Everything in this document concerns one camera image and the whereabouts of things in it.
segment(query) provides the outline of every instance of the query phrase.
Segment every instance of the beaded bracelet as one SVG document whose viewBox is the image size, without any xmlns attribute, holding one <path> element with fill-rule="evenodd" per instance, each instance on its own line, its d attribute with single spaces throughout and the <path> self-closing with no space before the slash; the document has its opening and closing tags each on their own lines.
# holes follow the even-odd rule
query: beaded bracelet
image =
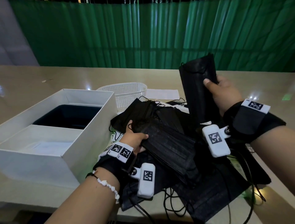
<svg viewBox="0 0 295 224">
<path fill-rule="evenodd" d="M 118 204 L 119 203 L 120 195 L 116 191 L 115 187 L 111 186 L 106 180 L 101 181 L 97 176 L 95 176 L 95 171 L 96 171 L 96 169 L 93 170 L 91 176 L 94 176 L 97 179 L 97 182 L 99 182 L 103 186 L 109 187 L 111 189 L 111 191 L 115 193 L 116 204 Z"/>
</svg>

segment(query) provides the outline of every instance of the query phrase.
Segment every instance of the white paper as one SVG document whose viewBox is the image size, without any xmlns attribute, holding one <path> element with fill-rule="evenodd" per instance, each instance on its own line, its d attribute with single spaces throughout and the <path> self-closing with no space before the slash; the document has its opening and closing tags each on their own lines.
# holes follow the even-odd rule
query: white paper
<svg viewBox="0 0 295 224">
<path fill-rule="evenodd" d="M 146 98 L 156 100 L 178 100 L 178 90 L 155 90 L 147 89 Z"/>
<path fill-rule="evenodd" d="M 23 150 L 20 150 L 20 152 L 37 155 L 62 156 L 71 144 L 72 142 L 38 142 L 27 146 Z"/>
</svg>

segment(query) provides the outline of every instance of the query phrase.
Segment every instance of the white basket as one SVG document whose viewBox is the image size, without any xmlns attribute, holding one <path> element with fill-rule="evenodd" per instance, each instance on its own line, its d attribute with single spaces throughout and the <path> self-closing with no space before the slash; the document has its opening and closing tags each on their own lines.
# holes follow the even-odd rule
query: white basket
<svg viewBox="0 0 295 224">
<path fill-rule="evenodd" d="M 115 92 L 118 112 L 123 112 L 136 98 L 145 96 L 147 88 L 140 82 L 127 82 L 103 86 L 97 90 Z"/>
</svg>

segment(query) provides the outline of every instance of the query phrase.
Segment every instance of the white box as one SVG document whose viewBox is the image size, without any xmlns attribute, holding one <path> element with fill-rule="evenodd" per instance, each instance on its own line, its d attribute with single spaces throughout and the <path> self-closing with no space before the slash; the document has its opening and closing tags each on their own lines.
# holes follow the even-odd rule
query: white box
<svg viewBox="0 0 295 224">
<path fill-rule="evenodd" d="M 85 129 L 33 125 L 59 105 L 101 107 Z M 114 92 L 62 89 L 0 125 L 0 170 L 11 179 L 76 188 L 105 150 Z"/>
</svg>

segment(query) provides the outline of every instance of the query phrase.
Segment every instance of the table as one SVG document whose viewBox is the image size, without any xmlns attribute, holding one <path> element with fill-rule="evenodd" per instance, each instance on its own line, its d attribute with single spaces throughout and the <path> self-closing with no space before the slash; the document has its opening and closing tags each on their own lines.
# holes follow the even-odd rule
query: table
<svg viewBox="0 0 295 224">
<path fill-rule="evenodd" d="M 284 119 L 288 126 L 295 129 L 294 111 L 295 75 L 293 73 L 275 72 L 233 72 L 218 71 L 240 90 L 245 98 L 252 97 L 260 103 L 271 105 L 271 112 Z M 19 114 L 23 110 L 38 103 L 63 88 L 92 89 L 101 86 L 123 83 L 142 82 L 151 89 L 177 89 L 180 97 L 184 92 L 178 70 L 160 69 L 118 69 L 118 68 L 71 68 L 71 67 L 33 67 L 33 66 L 0 66 L 0 123 Z M 281 201 L 273 206 L 285 211 L 290 206 L 290 213 L 295 214 L 295 197 L 269 170 L 263 161 L 254 155 L 270 175 L 269 185 L 277 193 Z M 11 180 L 0 173 L 0 202 L 12 203 L 20 209 L 53 212 L 71 194 L 73 189 L 51 185 L 35 184 Z M 155 218 L 166 219 L 163 208 L 164 193 L 154 196 L 152 201 L 144 201 L 140 205 Z M 175 209 L 182 207 L 179 199 L 174 199 Z M 250 206 L 241 198 L 229 204 L 231 223 L 243 223 L 248 216 Z M 229 208 L 223 208 L 208 223 L 229 223 Z M 271 214 L 254 209 L 249 223 L 262 223 Z M 183 218 L 169 212 L 171 219 L 191 221 L 189 214 Z M 117 212 L 118 221 L 147 222 L 147 218 L 135 208 Z"/>
</svg>

